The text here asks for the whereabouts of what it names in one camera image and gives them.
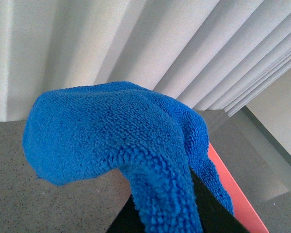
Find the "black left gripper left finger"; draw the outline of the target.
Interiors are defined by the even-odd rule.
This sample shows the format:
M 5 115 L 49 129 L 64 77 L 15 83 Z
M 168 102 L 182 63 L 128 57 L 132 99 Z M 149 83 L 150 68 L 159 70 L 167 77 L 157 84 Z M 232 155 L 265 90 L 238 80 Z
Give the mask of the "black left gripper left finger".
M 135 209 L 132 195 L 106 230 L 107 233 L 145 233 L 139 212 Z

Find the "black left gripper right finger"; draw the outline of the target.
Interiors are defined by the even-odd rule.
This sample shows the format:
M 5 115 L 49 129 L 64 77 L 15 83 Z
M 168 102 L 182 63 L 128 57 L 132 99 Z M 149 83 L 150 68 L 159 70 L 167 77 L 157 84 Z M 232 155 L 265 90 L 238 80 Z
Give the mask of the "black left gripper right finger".
M 247 233 L 248 229 L 216 199 L 192 168 L 190 173 L 203 232 Z

